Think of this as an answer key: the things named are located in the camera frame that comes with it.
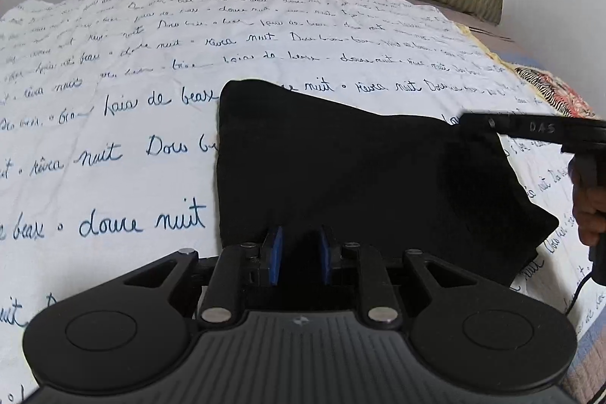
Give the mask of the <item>person's right hand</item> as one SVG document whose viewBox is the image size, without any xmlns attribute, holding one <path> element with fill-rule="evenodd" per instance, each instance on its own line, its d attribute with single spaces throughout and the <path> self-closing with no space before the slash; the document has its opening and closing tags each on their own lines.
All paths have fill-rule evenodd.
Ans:
<svg viewBox="0 0 606 404">
<path fill-rule="evenodd" d="M 575 158 L 569 162 L 568 173 L 573 183 L 572 212 L 578 226 L 579 240 L 584 245 L 595 247 L 606 230 L 606 191 L 584 184 Z"/>
</svg>

